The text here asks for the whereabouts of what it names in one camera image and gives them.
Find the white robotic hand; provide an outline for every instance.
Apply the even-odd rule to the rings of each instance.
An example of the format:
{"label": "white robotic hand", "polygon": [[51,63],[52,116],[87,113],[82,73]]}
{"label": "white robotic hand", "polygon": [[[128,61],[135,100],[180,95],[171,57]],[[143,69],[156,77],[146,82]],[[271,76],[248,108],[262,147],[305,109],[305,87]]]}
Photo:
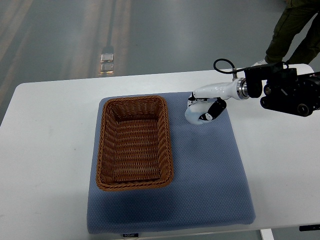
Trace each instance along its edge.
{"label": "white robotic hand", "polygon": [[184,116],[194,125],[210,123],[227,107],[225,100],[229,98],[249,98],[245,78],[234,78],[233,82],[210,84],[194,90],[188,98]]}

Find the gray floor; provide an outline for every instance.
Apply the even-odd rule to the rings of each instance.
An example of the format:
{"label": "gray floor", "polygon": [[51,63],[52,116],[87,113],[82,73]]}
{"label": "gray floor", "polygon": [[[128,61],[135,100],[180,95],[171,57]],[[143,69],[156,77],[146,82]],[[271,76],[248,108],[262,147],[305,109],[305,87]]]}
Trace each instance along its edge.
{"label": "gray floor", "polygon": [[[0,123],[21,83],[211,70],[218,58],[249,67],[264,58],[285,6],[283,0],[2,0]],[[105,52],[114,53],[112,75],[99,71]],[[310,66],[320,71],[320,57]],[[320,231],[297,227],[273,233],[276,240],[320,239]],[[258,231],[180,238],[261,239]]]}

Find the blue mat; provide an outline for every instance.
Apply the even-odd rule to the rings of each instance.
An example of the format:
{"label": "blue mat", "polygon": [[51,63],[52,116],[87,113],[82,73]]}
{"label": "blue mat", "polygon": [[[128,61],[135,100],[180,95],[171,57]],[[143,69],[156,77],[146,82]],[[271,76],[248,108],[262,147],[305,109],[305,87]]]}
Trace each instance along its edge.
{"label": "blue mat", "polygon": [[100,102],[88,195],[90,234],[160,232],[251,224],[255,212],[247,177],[225,110],[209,124],[185,120],[189,92],[160,93],[167,101],[173,181],[158,189],[105,192],[96,185]]}

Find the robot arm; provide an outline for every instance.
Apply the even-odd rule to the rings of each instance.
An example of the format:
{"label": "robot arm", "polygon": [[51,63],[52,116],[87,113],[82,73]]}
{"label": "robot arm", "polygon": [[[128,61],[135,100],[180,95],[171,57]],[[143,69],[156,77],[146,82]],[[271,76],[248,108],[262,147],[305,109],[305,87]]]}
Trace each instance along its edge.
{"label": "robot arm", "polygon": [[[217,69],[218,61],[230,63],[232,71]],[[262,91],[265,96],[260,104],[265,109],[303,117],[320,109],[320,72],[297,76],[297,69],[283,62],[236,70],[226,59],[216,60],[213,67],[218,72],[233,74],[233,81],[206,85],[191,93],[185,111],[185,118],[191,124],[200,125],[216,119],[227,107],[225,100],[229,98],[259,98]],[[237,77],[240,71],[244,71],[245,78]],[[267,80],[264,89],[262,80]]]}

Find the black cable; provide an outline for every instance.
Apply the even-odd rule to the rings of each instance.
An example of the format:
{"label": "black cable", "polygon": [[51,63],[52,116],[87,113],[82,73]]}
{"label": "black cable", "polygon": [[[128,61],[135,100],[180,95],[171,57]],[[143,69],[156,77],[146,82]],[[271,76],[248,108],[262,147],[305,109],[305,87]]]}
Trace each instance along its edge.
{"label": "black cable", "polygon": [[[233,70],[232,71],[222,71],[222,70],[218,69],[216,64],[218,62],[221,62],[221,61],[229,63]],[[282,61],[282,64],[286,65],[287,69],[289,68],[289,64],[287,62]],[[241,68],[241,69],[237,70],[235,65],[230,60],[225,59],[225,58],[219,58],[219,59],[215,60],[214,63],[213,63],[214,70],[216,70],[217,72],[222,73],[222,74],[236,74],[236,73],[242,72],[244,70],[247,70],[247,69],[250,69],[250,68],[255,68],[255,67],[257,67],[257,66],[246,67],[246,68]]]}
{"label": "black cable", "polygon": [[214,70],[216,70],[219,73],[222,73],[222,74],[235,74],[235,73],[238,73],[238,72],[241,72],[241,71],[244,70],[244,69],[239,69],[239,70],[232,70],[232,71],[222,71],[222,70],[218,69],[217,66],[216,66],[216,64],[218,62],[221,62],[221,61],[227,62],[228,64],[230,64],[232,69],[236,68],[235,65],[232,63],[232,61],[230,61],[228,59],[225,59],[225,58],[219,58],[219,59],[215,60],[214,63],[213,63]]}

